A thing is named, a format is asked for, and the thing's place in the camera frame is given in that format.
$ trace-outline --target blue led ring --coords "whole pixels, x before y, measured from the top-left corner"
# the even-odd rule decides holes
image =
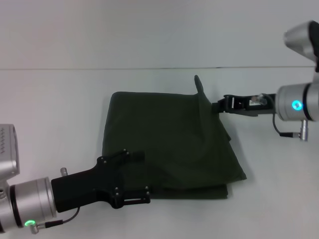
[[[291,106],[295,111],[301,111],[303,109],[303,103],[300,101],[293,101]]]

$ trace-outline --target dark green cloth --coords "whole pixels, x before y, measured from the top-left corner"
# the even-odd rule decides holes
[[[122,168],[126,189],[151,185],[152,198],[227,198],[226,184],[246,179],[219,114],[195,76],[198,94],[112,95],[102,155],[143,150],[145,164]]]

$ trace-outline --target folded fabric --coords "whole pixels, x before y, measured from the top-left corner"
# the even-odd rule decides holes
[[[195,84],[195,95],[112,95],[102,155],[124,148],[146,155],[122,167],[127,190],[149,185],[152,198],[223,199],[226,184],[246,179],[197,76]]]

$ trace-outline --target black bracket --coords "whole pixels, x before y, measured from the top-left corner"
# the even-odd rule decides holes
[[[125,191],[119,171],[126,163],[144,160],[144,152],[129,153],[124,149],[111,156],[99,157],[90,170],[53,179],[51,185],[57,211],[61,213],[98,201],[108,202],[115,209],[150,203],[149,187]]]
[[[276,94],[269,95],[274,101]],[[230,113],[243,116],[257,117],[258,115],[273,114],[274,107],[267,101],[266,105],[251,104],[253,96],[224,95],[224,98],[212,104],[215,113]]]

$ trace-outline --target white wall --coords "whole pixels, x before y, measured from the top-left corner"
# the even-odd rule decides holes
[[[21,174],[11,184],[69,173],[95,165],[109,99],[116,91],[195,94],[198,74],[214,102],[223,94],[273,93],[307,82],[311,68],[184,70],[0,71],[1,123],[16,126]],[[81,208],[68,225],[40,231],[48,239],[316,239],[318,230],[319,124],[309,142],[281,138],[271,116],[222,114],[231,145],[247,180],[229,186],[227,200],[152,200],[149,205],[112,209],[107,203]],[[297,122],[277,119],[282,131]],[[59,219],[74,212],[59,214]],[[2,238],[34,238],[28,228]]]
[[[0,69],[309,66],[283,34],[317,0],[2,0]]]

